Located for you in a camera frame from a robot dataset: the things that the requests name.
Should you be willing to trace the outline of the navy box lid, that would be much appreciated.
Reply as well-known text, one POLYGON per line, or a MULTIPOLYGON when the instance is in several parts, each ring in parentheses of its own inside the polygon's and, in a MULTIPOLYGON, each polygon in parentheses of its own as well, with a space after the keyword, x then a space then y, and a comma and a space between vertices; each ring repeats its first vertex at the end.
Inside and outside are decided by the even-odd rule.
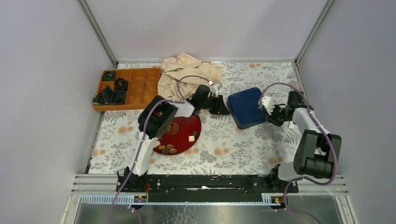
POLYGON ((267 121, 266 111, 258 107, 261 94, 259 88, 253 87, 228 96, 226 104, 239 129, 244 130, 267 121))

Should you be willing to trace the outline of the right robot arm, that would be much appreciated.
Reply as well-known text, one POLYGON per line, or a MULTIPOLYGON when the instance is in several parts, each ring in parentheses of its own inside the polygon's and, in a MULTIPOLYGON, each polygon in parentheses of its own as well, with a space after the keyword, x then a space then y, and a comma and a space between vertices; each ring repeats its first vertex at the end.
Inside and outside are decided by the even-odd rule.
POLYGON ((280 192, 286 187, 286 181, 297 178, 330 180, 336 175, 342 139, 320 124, 313 108, 305 103, 302 92, 290 91, 285 105, 277 105, 270 97, 264 96, 261 105, 267 112, 269 123, 282 126, 291 122, 302 134, 294 160, 272 169, 275 175, 268 179, 270 190, 280 192))

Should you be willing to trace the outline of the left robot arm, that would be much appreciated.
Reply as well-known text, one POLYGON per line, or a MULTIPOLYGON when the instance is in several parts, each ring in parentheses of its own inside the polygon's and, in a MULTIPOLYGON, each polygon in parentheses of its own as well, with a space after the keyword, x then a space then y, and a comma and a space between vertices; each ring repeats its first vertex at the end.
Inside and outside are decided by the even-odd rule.
POLYGON ((138 118, 140 143, 130 164, 117 171, 117 184, 141 191, 153 151, 175 155, 192 147, 202 131, 201 110, 214 115, 231 114, 223 96, 206 85, 200 85, 182 101, 155 96, 138 118))

